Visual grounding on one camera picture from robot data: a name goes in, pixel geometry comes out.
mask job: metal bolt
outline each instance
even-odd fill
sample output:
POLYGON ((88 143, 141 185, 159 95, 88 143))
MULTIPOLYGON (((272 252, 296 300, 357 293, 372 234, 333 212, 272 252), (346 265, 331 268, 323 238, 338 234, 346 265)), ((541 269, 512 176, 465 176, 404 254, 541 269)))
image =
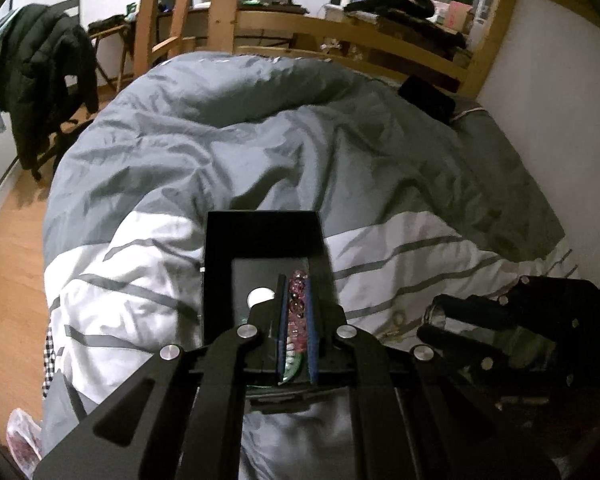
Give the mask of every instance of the metal bolt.
POLYGON ((336 334, 343 339, 351 339, 352 337, 355 337, 357 333, 356 327, 351 325, 340 325, 336 329, 336 334))
POLYGON ((490 357, 485 357, 480 363, 480 368, 482 368, 485 371, 491 370, 493 368, 493 359, 491 359, 490 357))
POLYGON ((257 333, 258 333, 258 329, 250 324, 240 325, 238 327, 238 335, 242 339, 248 339, 250 337, 255 336, 257 333))
POLYGON ((433 348, 428 345, 417 345, 413 348, 412 353, 418 361, 431 361, 435 355, 433 348))
POLYGON ((167 345, 160 348, 160 357, 165 361, 171 361, 180 355, 180 349, 176 345, 167 345))

